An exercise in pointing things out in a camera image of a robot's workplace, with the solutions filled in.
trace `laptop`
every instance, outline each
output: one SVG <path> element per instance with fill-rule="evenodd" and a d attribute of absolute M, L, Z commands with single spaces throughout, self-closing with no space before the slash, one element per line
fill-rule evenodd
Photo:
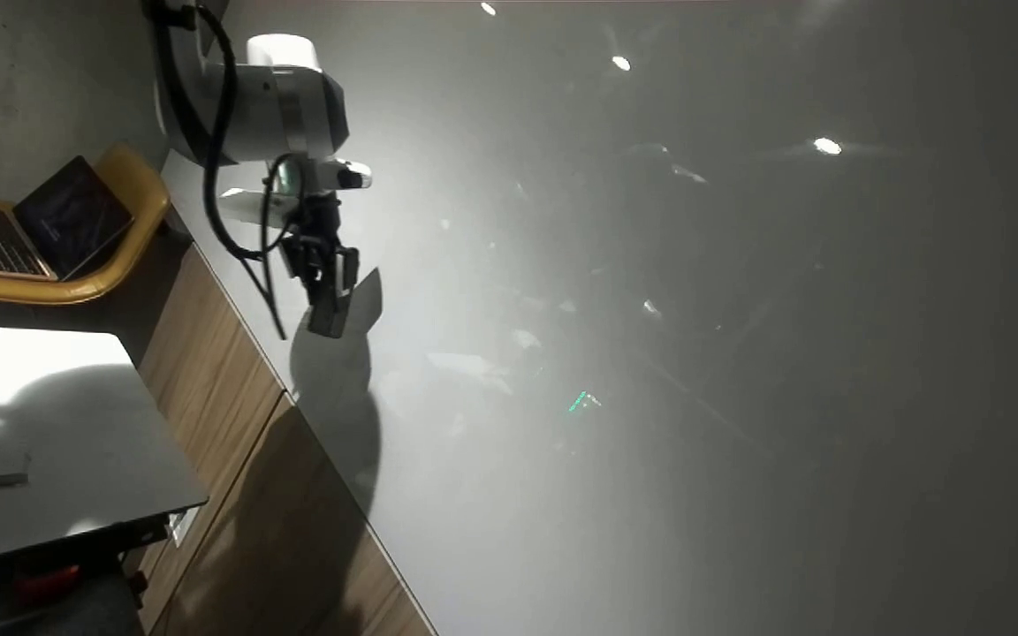
<path fill-rule="evenodd" d="M 11 213 L 0 213 L 0 275 L 73 281 L 130 226 L 128 209 L 77 155 Z"/>

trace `laptop screen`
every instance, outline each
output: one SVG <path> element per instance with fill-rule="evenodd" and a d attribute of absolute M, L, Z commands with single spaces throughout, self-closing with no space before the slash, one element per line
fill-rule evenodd
<path fill-rule="evenodd" d="M 71 281 L 107 256 L 130 226 L 128 209 L 77 155 L 14 209 L 57 281 Z"/>

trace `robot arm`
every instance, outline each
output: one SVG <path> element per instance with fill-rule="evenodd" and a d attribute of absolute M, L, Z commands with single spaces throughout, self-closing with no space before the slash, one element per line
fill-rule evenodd
<path fill-rule="evenodd" d="M 204 166 L 204 213 L 216 238 L 243 266 L 266 266 L 266 285 L 256 284 L 277 314 L 267 248 L 232 244 L 216 209 L 216 175 L 230 163 L 290 166 L 296 209 L 286 216 L 278 248 L 310 299 L 307 330 L 342 335 L 360 259 L 338 244 L 335 192 L 369 189 L 370 180 L 369 171 L 335 155 L 351 135 L 342 89 L 315 64 L 307 40 L 296 40 L 307 45 L 305 60 L 278 60 L 266 45 L 267 36 L 259 36 L 246 45 L 246 64 L 237 64 L 212 9 L 145 0 L 145 16 L 155 43 L 159 123 L 179 155 Z M 207 58 L 207 43 L 219 43 L 223 64 Z"/>

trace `wooden cabinet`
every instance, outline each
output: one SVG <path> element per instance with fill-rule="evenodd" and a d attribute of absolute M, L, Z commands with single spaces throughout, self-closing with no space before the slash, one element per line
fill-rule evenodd
<path fill-rule="evenodd" d="M 194 250 L 140 375 L 207 493 L 184 548 L 140 559 L 147 632 L 432 632 Z"/>

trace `white table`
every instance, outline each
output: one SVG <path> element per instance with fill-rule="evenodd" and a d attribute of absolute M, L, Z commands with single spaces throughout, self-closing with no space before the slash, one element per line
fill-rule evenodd
<path fill-rule="evenodd" d="M 0 559 L 130 548 L 200 506 L 118 335 L 0 330 L 0 445 L 27 453 L 25 480 L 0 483 Z"/>

